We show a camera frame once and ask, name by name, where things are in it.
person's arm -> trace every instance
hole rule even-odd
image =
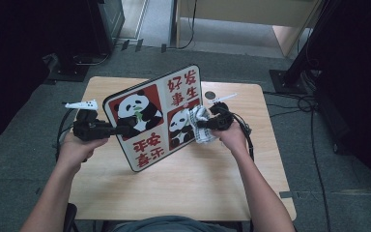
[[[20,231],[63,231],[65,213],[71,194],[71,182],[81,162],[93,155],[107,139],[82,142],[69,133],[65,137],[58,162],[35,208]]]
[[[249,156],[240,125],[233,123],[228,130],[213,130],[213,135],[230,149],[237,162],[255,231],[295,231],[284,204]]]

sign board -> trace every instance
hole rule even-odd
[[[129,135],[116,136],[138,172],[194,141],[187,111],[199,104],[200,71],[191,65],[111,95],[103,109],[114,128],[129,126]]]

panda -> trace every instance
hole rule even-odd
[[[194,138],[192,125],[188,121],[188,109],[183,109],[175,113],[171,119],[170,130],[170,146],[175,148],[182,143],[186,143]]]
[[[162,120],[161,111],[149,101],[143,90],[114,105],[114,110],[117,112],[118,124],[130,126],[129,137],[152,129]]]

person's hand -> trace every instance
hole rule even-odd
[[[246,151],[245,136],[237,122],[233,122],[228,130],[212,130],[212,134],[219,137],[231,153]]]
[[[57,164],[73,173],[79,171],[81,163],[93,155],[99,146],[107,142],[107,138],[83,142],[73,133],[68,133],[60,150]]]

black cable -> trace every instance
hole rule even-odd
[[[315,166],[316,166],[316,170],[318,172],[318,178],[319,178],[319,182],[321,184],[321,189],[322,189],[322,196],[323,196],[323,199],[324,199],[324,207],[325,207],[325,216],[327,218],[327,227],[328,227],[328,232],[330,232],[330,219],[329,219],[329,211],[328,211],[328,203],[327,203],[327,195],[325,193],[325,186],[324,186],[324,182],[322,181],[322,176],[321,176],[321,171],[320,171],[320,168],[319,168],[319,163],[318,163],[318,159],[316,158],[316,151],[315,151],[315,137],[314,137],[314,131],[313,131],[313,119],[314,119],[314,109],[312,110],[311,112],[311,142],[312,142],[312,154],[313,154],[313,157],[314,157],[314,160],[315,160]]]
[[[330,0],[328,0],[327,2],[324,2],[324,6],[321,10],[321,13],[318,15],[318,18],[316,19],[316,22],[315,22],[315,26],[318,24],[319,20],[321,19],[322,15],[324,15],[324,12],[325,10],[327,9],[328,7],[328,4],[329,4]],[[309,57],[309,54],[308,54],[308,50],[309,50],[309,43],[310,43],[310,33],[311,33],[311,29],[309,29],[308,31],[308,38],[306,39],[306,48],[305,48],[305,56],[306,56],[306,61],[307,63],[311,66],[311,67],[318,67],[319,66],[319,61],[317,59],[310,59]]]
[[[249,221],[249,232],[254,232],[254,223],[252,222],[252,219]]]
[[[120,45],[123,45],[123,43],[118,43],[114,47],[119,47]],[[130,47],[130,46],[137,46],[137,44],[129,44],[128,47]],[[141,48],[143,48],[143,47],[145,47],[145,48],[158,48],[158,49],[161,49],[161,47],[159,47],[159,46],[141,45]]]
[[[300,54],[300,39],[297,41],[297,54]]]
[[[96,232],[96,221],[95,220],[93,220],[92,222],[92,231]]]
[[[194,20],[195,20],[195,12],[196,12],[196,10],[197,10],[197,0],[195,0],[195,2],[194,2],[194,12],[193,12],[193,14],[192,14],[192,22],[191,22],[191,39],[189,39],[187,45],[182,46],[182,47],[178,47],[177,49],[184,49],[184,48],[188,47],[189,44],[191,44],[192,40],[194,39]]]
[[[297,106],[284,106],[284,105],[272,104],[272,103],[268,103],[267,105],[268,105],[268,106],[281,107],[281,108],[298,108]]]
[[[319,71],[317,75],[315,76],[311,70],[304,70],[300,73],[300,76],[302,76],[303,81],[308,86],[308,88],[312,91],[316,91],[316,84],[315,80],[319,77]]]
[[[300,110],[300,109],[298,109],[298,110],[294,110],[294,111],[288,111],[288,112],[283,112],[283,113],[272,114],[272,115],[270,115],[270,118],[273,118],[275,116],[290,114],[290,113],[297,113],[297,112],[303,112],[303,111]]]
[[[96,66],[96,65],[99,65],[101,63],[103,63],[105,60],[107,60],[107,58],[109,57],[109,54],[105,55],[103,57],[103,59],[97,63],[76,63],[76,61],[74,61],[74,63],[77,65],[77,66]]]
[[[61,136],[64,132],[66,131],[70,131],[71,129],[73,128],[73,124],[71,124],[70,126],[68,126],[67,128],[65,128],[64,130],[62,130],[62,133],[61,133]]]
[[[328,232],[330,232],[330,219],[329,219],[329,211],[328,211],[328,202],[327,202],[327,195],[325,191],[325,186],[324,182],[322,180],[322,175],[321,175],[321,170],[319,167],[318,159],[316,157],[316,149],[315,149],[315,136],[314,136],[314,113],[316,110],[317,105],[316,104],[311,104],[309,101],[314,101],[315,98],[313,96],[295,96],[295,95],[284,95],[284,94],[277,94],[277,93],[271,93],[271,92],[264,92],[264,94],[269,94],[269,95],[274,95],[278,97],[283,97],[283,98],[289,98],[289,99],[297,99],[297,105],[300,107],[300,111],[303,112],[310,112],[311,113],[311,144],[312,144],[312,154],[315,160],[315,167],[318,173],[318,179],[321,184],[321,190],[322,190],[322,196],[324,200],[324,208],[325,208],[325,215],[327,218],[327,228]],[[300,102],[305,101],[308,106],[303,107],[300,106]]]
[[[249,124],[247,124],[245,122],[245,120],[243,119],[243,117],[241,117],[240,115],[238,115],[236,113],[233,113],[233,112],[229,111],[226,108],[217,107],[216,109],[220,109],[220,110],[222,110],[222,111],[224,111],[226,113],[231,114],[233,116],[233,118],[237,121],[237,123],[240,125],[240,128],[243,131],[243,135],[245,136],[245,139],[246,139],[246,141],[248,143],[248,152],[249,152],[249,155],[251,156],[252,160],[254,161],[254,145],[252,144],[251,137],[249,137],[249,134],[250,134]]]
[[[60,123],[59,129],[58,129],[58,135],[56,138],[56,155],[55,155],[56,161],[58,160],[59,153],[60,153],[60,141],[59,140],[60,140],[60,136],[62,135],[63,125],[65,124],[66,120],[68,119],[72,111],[73,109],[71,108],[68,110],[68,112],[66,112],[66,114],[63,116],[62,122]]]

